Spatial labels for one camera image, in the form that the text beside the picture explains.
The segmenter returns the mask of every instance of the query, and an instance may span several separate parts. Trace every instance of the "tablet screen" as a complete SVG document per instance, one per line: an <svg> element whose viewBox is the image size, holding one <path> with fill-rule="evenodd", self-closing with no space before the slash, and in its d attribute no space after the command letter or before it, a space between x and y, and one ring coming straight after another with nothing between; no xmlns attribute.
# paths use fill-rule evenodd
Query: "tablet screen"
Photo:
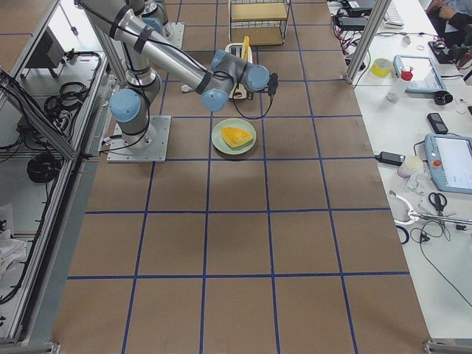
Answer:
<svg viewBox="0 0 472 354"><path fill-rule="evenodd" d="M432 89L437 91L443 89L429 58L401 57L401 62L406 69L408 67L413 68L413 79L408 85L409 89Z"/></svg>
<svg viewBox="0 0 472 354"><path fill-rule="evenodd" d="M472 188L472 147L468 140L436 138L447 185Z"/></svg>

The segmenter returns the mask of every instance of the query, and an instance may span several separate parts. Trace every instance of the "wooden shelf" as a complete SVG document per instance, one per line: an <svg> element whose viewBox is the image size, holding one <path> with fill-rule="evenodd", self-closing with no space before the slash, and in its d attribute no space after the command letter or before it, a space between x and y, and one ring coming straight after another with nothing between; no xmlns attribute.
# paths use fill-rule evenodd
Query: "wooden shelf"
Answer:
<svg viewBox="0 0 472 354"><path fill-rule="evenodd" d="M231 21L284 21L287 11L283 2L248 3L231 5Z"/></svg>
<svg viewBox="0 0 472 354"><path fill-rule="evenodd" d="M283 44L280 27L253 27L253 28L233 28L232 41L242 42L244 36L250 38L252 46L275 46Z"/></svg>

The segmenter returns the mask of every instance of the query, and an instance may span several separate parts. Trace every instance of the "keyboard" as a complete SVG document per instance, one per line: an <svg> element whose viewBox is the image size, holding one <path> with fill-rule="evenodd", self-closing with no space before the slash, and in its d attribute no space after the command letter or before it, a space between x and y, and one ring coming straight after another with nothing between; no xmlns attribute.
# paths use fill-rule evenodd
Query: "keyboard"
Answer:
<svg viewBox="0 0 472 354"><path fill-rule="evenodd" d="M386 9L385 16L383 17L383 26L385 28L395 28L399 30L405 26L403 19L395 7L394 0L390 2L389 8Z"/></svg>

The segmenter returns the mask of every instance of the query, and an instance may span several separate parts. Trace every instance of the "blue joint cap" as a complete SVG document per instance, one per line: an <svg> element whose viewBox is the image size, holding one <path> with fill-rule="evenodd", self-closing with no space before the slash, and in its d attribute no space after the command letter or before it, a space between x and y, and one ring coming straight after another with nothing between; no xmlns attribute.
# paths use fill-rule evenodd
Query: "blue joint cap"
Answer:
<svg viewBox="0 0 472 354"><path fill-rule="evenodd" d="M224 50L221 50L221 49L217 50L216 53L215 53L215 56L213 57L213 60L212 60L212 65L211 65L212 70L217 69L218 65L221 64L224 57L226 57L228 54L229 53L225 52Z"/></svg>
<svg viewBox="0 0 472 354"><path fill-rule="evenodd" d="M158 33L162 34L162 24L161 22L159 22L157 18L145 17L145 18L142 18L142 21L148 26L151 26L152 28L154 28L155 31L157 31Z"/></svg>
<svg viewBox="0 0 472 354"><path fill-rule="evenodd" d="M249 67L246 73L246 82L252 91L260 91L267 86L269 79L268 70L262 65Z"/></svg>
<svg viewBox="0 0 472 354"><path fill-rule="evenodd" d="M111 96L110 111L113 117L120 123L128 123L133 120L141 109L141 97L130 90L124 88Z"/></svg>
<svg viewBox="0 0 472 354"><path fill-rule="evenodd" d="M206 109L212 112L221 111L228 102L228 99L229 95L225 91L217 88L205 91L201 95L201 102Z"/></svg>

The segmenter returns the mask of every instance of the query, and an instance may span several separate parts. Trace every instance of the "green plate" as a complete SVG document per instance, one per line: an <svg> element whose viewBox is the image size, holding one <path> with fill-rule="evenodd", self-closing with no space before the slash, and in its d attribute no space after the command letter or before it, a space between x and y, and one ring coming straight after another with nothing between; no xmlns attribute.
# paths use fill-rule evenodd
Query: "green plate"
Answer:
<svg viewBox="0 0 472 354"><path fill-rule="evenodd" d="M253 139L246 145L232 149L228 146L228 144L224 142L223 137L221 136L221 129L226 127L239 128L243 129L244 131L248 131L249 133L251 133ZM240 153L245 153L246 151L251 150L251 148L254 146L254 144L256 143L256 130L254 129L251 123L245 121L244 119L225 119L224 121L219 122L213 128L212 142L215 148L217 148L222 153L227 153L228 155L239 155Z"/></svg>

